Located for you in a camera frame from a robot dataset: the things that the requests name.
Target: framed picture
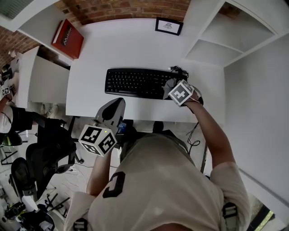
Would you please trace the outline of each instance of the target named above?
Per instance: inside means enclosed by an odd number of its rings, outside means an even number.
[[[183,22],[176,20],[157,17],[155,30],[168,34],[180,35],[183,24]]]

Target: white device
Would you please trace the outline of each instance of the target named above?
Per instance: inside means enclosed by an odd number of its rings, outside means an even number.
[[[111,129],[93,125],[84,126],[78,141],[88,152],[102,157],[117,143]]]
[[[180,81],[177,86],[169,92],[169,96],[172,100],[181,106],[194,92],[194,88],[191,87],[186,80]]]

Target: hand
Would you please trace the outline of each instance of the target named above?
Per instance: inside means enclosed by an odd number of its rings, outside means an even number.
[[[5,97],[9,100],[9,101],[11,101],[12,100],[12,95],[11,95],[11,93],[9,93],[9,94],[7,94],[7,95],[5,95]]]

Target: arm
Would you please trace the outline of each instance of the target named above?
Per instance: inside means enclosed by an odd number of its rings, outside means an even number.
[[[4,110],[4,107],[6,106],[6,103],[11,99],[11,95],[8,94],[6,95],[6,97],[3,97],[0,100],[0,112],[2,112]]]
[[[111,155],[112,150],[105,157],[96,157],[86,193],[97,197],[108,184]]]
[[[235,162],[229,140],[217,122],[198,102],[185,103],[199,121],[208,148],[212,155],[213,168],[224,162]]]

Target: desk surface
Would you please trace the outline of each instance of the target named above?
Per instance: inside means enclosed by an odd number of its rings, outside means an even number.
[[[79,59],[71,65],[66,114],[95,117],[101,106],[117,98],[104,93],[107,69],[167,70],[169,66],[178,65],[190,74],[188,82],[201,91],[206,109],[223,124],[223,68],[183,59],[191,43],[189,38],[156,32],[154,28],[155,19],[121,19],[81,27],[84,43]],[[189,109],[180,108],[173,101],[123,98],[125,119],[196,122]]]

